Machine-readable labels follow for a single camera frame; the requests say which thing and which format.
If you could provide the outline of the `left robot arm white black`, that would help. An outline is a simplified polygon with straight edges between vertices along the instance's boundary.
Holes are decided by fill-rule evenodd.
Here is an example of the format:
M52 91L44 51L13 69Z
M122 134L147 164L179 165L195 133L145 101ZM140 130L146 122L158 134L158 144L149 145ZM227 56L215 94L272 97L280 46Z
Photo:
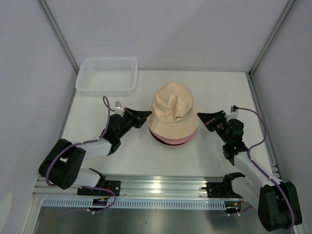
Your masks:
M83 161L98 156L109 156L121 145L121 138L132 128L139 129L152 114L124 108L122 114L108 116L102 134L93 140L72 143L59 139L39 167L39 175L49 186L63 190L71 186L88 188L94 195L105 191L102 174L94 169L82 168Z

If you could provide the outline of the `cream bucket hat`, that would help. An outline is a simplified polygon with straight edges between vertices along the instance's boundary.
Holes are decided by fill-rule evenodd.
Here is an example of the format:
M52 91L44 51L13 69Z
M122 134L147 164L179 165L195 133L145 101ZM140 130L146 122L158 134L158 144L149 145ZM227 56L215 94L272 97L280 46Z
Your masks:
M162 85L155 93L152 114L148 117L149 129L164 138L180 139L193 134L199 126L190 88L179 82Z

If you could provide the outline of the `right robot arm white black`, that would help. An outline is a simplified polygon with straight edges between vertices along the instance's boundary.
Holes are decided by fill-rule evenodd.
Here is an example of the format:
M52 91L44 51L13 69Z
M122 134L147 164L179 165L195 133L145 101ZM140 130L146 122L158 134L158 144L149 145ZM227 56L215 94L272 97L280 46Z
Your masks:
M224 157L239 169L224 176L222 191L228 197L245 199L257 210L267 231L292 229L303 221L296 187L274 176L252 156L254 146L243 142L244 123L237 118L240 110L232 106L229 115L224 111L197 114L205 127L222 139Z

